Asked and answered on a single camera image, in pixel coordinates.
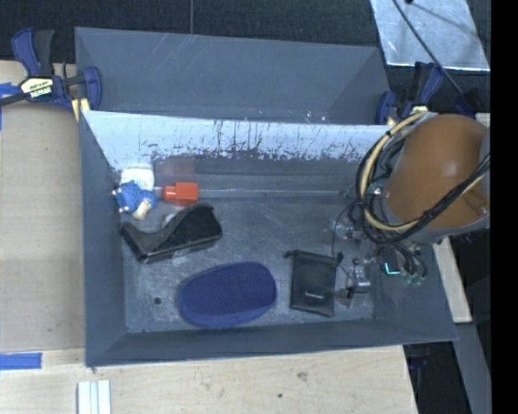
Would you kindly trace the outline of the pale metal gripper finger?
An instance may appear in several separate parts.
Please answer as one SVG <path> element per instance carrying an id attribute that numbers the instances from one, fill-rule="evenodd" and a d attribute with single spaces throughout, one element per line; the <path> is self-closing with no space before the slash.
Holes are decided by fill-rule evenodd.
<path id="1" fill-rule="evenodd" d="M 366 238 L 366 234 L 362 229 L 351 222 L 336 223 L 333 234 L 336 240 L 341 241 L 362 240 Z"/>
<path id="2" fill-rule="evenodd" d="M 363 295 L 370 291 L 370 276 L 364 266 L 353 266 L 350 270 L 344 270 L 344 283 L 337 290 L 337 301 L 340 304 L 350 304 L 357 295 Z"/>

